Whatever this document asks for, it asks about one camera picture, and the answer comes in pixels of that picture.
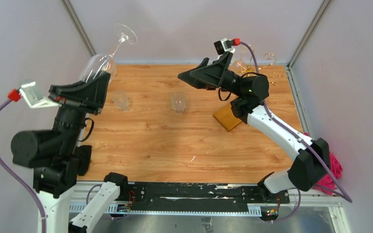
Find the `clear ribbed wine glass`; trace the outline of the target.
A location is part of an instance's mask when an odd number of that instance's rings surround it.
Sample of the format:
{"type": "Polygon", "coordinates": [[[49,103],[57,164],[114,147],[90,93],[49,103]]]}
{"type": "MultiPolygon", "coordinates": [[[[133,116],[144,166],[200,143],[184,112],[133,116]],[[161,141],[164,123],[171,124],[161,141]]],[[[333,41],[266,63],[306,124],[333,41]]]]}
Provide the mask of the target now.
{"type": "Polygon", "coordinates": [[[112,93],[112,101],[114,105],[121,111],[129,111],[129,100],[126,93],[123,90],[116,90],[112,93]]]}

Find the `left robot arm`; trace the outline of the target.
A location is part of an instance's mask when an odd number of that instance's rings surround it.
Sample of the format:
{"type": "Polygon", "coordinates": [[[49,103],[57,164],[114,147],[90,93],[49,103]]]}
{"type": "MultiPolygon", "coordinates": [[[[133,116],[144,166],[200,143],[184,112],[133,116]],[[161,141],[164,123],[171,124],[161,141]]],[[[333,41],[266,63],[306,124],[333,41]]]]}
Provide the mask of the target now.
{"type": "Polygon", "coordinates": [[[77,177],[89,169],[91,147],[78,146],[88,114],[99,114],[111,74],[103,71],[85,81],[52,85],[44,97],[34,81],[19,89],[31,108],[57,107],[50,130],[21,131],[11,141],[13,163],[34,171],[33,194],[43,206],[40,229],[46,233],[90,233],[109,205],[129,196],[128,178],[111,172],[88,205],[73,219],[68,209],[77,177]]]}

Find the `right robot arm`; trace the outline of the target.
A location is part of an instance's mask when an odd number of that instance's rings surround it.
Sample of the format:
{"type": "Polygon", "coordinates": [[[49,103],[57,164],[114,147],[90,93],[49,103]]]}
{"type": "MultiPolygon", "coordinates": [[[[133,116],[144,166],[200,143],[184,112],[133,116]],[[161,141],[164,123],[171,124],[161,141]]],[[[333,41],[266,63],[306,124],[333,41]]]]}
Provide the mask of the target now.
{"type": "Polygon", "coordinates": [[[309,191],[330,171],[328,143],[322,138],[312,139],[276,116],[266,104],[267,76],[255,72],[237,75],[229,70],[232,57],[231,52],[225,52],[212,64],[204,58],[196,68],[178,74],[178,78],[196,89],[218,89],[236,95],[230,102],[233,115],[260,130],[293,161],[290,168],[273,172],[258,183],[261,201],[271,202],[278,192],[287,189],[309,191]]]}

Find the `clear wine glass back top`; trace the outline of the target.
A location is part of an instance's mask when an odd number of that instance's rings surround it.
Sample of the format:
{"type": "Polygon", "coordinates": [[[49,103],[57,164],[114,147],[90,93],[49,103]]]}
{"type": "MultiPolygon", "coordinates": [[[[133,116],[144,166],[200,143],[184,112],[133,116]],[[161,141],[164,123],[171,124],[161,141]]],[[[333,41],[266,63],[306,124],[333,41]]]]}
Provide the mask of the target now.
{"type": "Polygon", "coordinates": [[[230,66],[230,69],[233,72],[243,74],[251,70],[251,68],[247,64],[247,61],[245,60],[247,58],[248,52],[249,51],[247,47],[243,45],[236,49],[233,57],[233,62],[230,66]]]}

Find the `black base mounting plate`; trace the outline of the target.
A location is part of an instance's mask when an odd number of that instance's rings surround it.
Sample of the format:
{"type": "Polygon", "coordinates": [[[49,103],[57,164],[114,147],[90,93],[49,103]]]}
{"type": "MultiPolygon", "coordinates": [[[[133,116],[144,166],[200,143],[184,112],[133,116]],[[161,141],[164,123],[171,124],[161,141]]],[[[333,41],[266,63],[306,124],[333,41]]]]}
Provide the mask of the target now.
{"type": "Polygon", "coordinates": [[[243,213],[249,204],[288,204],[288,192],[268,198],[255,184],[130,182],[116,199],[135,211],[243,213]]]}

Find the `pink cloth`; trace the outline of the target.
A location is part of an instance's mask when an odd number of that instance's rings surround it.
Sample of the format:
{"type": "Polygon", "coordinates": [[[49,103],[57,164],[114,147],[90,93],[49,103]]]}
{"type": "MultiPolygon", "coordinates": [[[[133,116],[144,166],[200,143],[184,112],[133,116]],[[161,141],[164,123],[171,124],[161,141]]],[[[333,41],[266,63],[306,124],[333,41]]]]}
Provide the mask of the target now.
{"type": "MultiPolygon", "coordinates": [[[[330,155],[330,165],[331,165],[330,170],[332,174],[334,175],[336,179],[341,178],[342,172],[343,172],[343,168],[341,164],[339,163],[339,161],[337,160],[337,158],[334,156],[332,152],[330,152],[329,155],[330,155]]],[[[335,191],[336,189],[336,186],[337,185],[332,180],[331,176],[328,173],[326,173],[325,176],[313,186],[313,188],[329,196],[333,196],[333,195],[336,195],[335,193],[333,193],[333,191],[335,191]]]]}

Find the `aluminium frame rail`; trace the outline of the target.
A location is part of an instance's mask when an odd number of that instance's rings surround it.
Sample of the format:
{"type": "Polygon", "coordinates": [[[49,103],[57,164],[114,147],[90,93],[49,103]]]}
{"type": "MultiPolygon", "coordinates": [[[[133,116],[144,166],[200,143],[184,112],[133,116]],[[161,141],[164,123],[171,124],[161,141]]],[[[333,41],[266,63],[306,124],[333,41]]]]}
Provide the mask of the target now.
{"type": "Polygon", "coordinates": [[[290,207],[290,216],[312,206],[318,193],[303,195],[297,191],[281,191],[263,200],[256,184],[227,183],[164,183],[129,182],[124,193],[107,205],[104,214],[111,218],[128,215],[169,216],[244,216],[257,217],[262,222],[274,223],[279,211],[290,207]]]}

